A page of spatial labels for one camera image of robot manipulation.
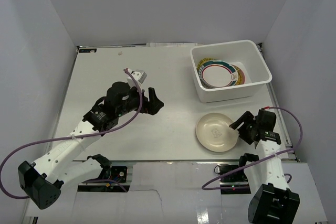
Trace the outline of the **cream round plate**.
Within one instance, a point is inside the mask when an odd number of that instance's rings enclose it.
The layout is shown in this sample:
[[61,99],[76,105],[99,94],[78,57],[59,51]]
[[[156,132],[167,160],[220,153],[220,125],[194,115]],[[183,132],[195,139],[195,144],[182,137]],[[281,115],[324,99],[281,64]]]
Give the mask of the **cream round plate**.
[[209,151],[223,153],[238,142],[238,132],[230,125],[233,120],[221,113],[209,113],[199,119],[195,127],[199,143]]

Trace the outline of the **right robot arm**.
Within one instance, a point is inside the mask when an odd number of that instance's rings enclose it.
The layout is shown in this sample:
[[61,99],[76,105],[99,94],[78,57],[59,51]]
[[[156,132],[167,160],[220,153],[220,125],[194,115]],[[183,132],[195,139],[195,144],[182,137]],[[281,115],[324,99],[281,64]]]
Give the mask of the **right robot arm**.
[[246,111],[230,125],[256,151],[242,155],[237,168],[238,177],[248,182],[253,194],[248,206],[250,223],[293,223],[300,205],[299,195],[291,191],[283,172],[275,124],[276,114],[260,109],[256,116]]

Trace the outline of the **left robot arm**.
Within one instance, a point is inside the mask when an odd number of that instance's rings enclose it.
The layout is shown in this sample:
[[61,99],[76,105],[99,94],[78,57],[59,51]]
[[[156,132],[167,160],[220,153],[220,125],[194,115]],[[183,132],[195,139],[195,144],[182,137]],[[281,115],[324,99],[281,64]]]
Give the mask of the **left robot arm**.
[[24,161],[19,165],[22,190],[39,209],[46,209],[71,185],[87,180],[110,180],[111,162],[101,154],[88,156],[86,161],[75,166],[70,164],[107,130],[115,128],[121,116],[132,111],[155,115],[163,106],[154,88],[148,89],[146,97],[126,82],[114,83],[106,96],[99,98],[83,116],[70,139],[61,141],[32,163]]

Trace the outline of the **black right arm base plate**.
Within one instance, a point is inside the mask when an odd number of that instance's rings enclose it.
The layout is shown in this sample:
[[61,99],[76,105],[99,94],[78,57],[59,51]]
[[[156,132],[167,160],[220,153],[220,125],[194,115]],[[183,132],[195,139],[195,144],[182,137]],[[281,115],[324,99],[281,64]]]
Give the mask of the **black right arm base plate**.
[[[214,167],[214,173],[216,175],[222,175],[226,174],[232,170],[237,169],[239,166],[238,165],[230,165],[230,164],[219,164]],[[236,183],[236,182],[242,182],[242,183],[247,183],[248,179],[244,172],[238,171],[234,174],[228,175],[224,178],[221,178],[220,181],[222,183]]]

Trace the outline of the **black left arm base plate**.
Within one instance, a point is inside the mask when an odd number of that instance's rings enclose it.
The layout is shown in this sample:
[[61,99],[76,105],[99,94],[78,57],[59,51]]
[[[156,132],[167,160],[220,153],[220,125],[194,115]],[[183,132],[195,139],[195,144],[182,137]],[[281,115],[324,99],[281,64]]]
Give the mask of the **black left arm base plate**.
[[83,183],[125,183],[127,181],[126,166],[108,166],[107,168],[100,168],[98,176],[86,179]]

